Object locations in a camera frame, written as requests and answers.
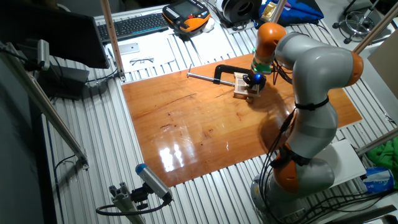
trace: robotic arm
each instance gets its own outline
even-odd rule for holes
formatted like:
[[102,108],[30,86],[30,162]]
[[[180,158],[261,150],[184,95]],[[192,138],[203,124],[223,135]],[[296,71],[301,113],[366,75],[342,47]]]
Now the robotic arm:
[[[330,165],[313,158],[331,143],[338,127],[328,92],[354,84],[363,71],[359,55],[303,34],[285,34],[283,27],[267,23],[259,29],[252,70],[258,72],[272,63],[272,55],[293,71],[297,113],[289,138],[271,162],[273,173],[257,176],[252,183],[252,199],[262,211],[265,204],[260,194],[265,188],[268,203],[283,207],[333,185],[335,176]],[[259,188],[264,179],[268,181]]]

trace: metal pole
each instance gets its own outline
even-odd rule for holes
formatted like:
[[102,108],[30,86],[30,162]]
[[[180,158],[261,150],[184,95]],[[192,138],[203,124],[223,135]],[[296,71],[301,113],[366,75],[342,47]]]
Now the metal pole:
[[398,136],[398,128],[395,128],[394,130],[388,132],[387,134],[384,134],[384,135],[378,137],[376,140],[374,140],[374,141],[370,142],[369,144],[365,145],[364,147],[358,149],[357,154],[360,156],[360,155],[374,149],[375,147],[378,147],[381,144],[384,144],[384,143],[390,141],[391,139],[393,139],[397,136]]
[[[18,54],[10,43],[7,44],[6,48],[15,54]],[[83,151],[79,146],[75,137],[73,137],[68,127],[62,121],[61,117],[52,106],[50,100],[47,98],[36,79],[30,72],[25,71],[24,66],[21,64],[21,61],[19,61],[18,58],[5,53],[1,53],[0,57],[3,59],[9,70],[18,79],[19,83],[25,88],[26,92],[29,94],[35,104],[43,112],[45,117],[51,122],[52,126],[57,130],[59,135],[61,135],[62,139],[68,144],[70,149],[76,154],[79,160],[81,160],[83,163],[83,168],[87,169],[88,163],[86,152]]]
[[378,35],[393,18],[398,14],[398,2],[390,9],[390,11],[384,16],[384,18],[373,28],[373,30],[366,35],[366,37],[355,47],[354,53],[361,53],[366,46]]
[[[202,80],[211,81],[211,82],[213,82],[215,80],[215,78],[206,77],[204,75],[197,75],[197,74],[190,73],[190,72],[187,72],[187,77],[200,78]],[[224,80],[220,80],[220,84],[235,86],[235,83],[227,82]]]
[[118,37],[116,36],[116,31],[113,26],[112,13],[111,13],[111,8],[109,6],[109,1],[101,0],[101,7],[102,11],[104,12],[106,27],[108,28],[108,34],[112,44],[113,55],[116,61],[116,67],[118,68],[121,80],[125,81],[126,77],[124,76],[122,57],[120,56]]
[[282,11],[284,10],[285,4],[287,0],[279,0],[278,5],[276,5],[276,9],[274,12],[274,15],[272,16],[271,22],[278,23],[278,19],[280,15],[282,14]]

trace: wooden block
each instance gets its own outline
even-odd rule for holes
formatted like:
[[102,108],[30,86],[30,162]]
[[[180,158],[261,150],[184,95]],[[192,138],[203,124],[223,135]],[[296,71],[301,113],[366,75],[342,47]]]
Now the wooden block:
[[[212,77],[219,64],[249,68],[252,55],[193,68]],[[234,82],[232,74],[223,80]],[[187,70],[122,86],[145,163],[169,187],[267,152],[294,108],[291,84],[269,77],[252,104],[233,98],[234,88],[197,78]],[[342,89],[329,92],[338,126],[362,119]]]

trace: handheld device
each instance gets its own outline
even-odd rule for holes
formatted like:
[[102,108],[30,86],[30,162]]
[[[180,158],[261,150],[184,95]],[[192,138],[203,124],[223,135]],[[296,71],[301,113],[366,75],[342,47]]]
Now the handheld device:
[[210,11],[196,0],[181,0],[163,8],[169,26],[180,34],[197,34],[210,18]]

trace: white paper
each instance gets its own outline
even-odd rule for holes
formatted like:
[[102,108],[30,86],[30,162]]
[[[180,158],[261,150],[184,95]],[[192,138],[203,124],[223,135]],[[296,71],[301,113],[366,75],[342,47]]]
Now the white paper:
[[[118,42],[119,46],[137,43],[139,47],[139,52],[124,54],[121,56],[124,72],[133,72],[174,61],[174,55],[170,44],[167,41],[167,37],[168,34],[159,32]],[[113,52],[111,44],[108,44],[106,47]],[[144,58],[151,58],[153,59],[153,62],[143,60],[136,62],[134,65],[130,63],[131,60]]]
[[224,38],[225,34],[219,24],[215,24],[214,29],[209,33],[201,33],[191,38],[198,51],[201,62],[214,62],[214,58],[233,52],[231,45]]

